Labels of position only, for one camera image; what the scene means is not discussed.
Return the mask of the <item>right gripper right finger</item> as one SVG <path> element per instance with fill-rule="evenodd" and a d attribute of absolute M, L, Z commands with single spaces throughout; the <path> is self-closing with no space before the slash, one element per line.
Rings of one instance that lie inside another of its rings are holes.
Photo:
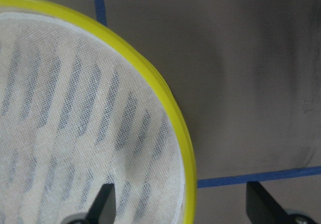
<path fill-rule="evenodd" d="M 246 214 L 253 224 L 316 223 L 303 214 L 288 214 L 257 181 L 246 183 Z"/>

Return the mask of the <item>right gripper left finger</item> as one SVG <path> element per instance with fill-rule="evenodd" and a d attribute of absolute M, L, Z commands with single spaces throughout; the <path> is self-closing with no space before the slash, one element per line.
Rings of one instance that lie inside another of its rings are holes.
<path fill-rule="evenodd" d="M 116 218 L 115 186 L 103 184 L 86 213 L 70 215 L 62 223 L 114 223 Z"/>

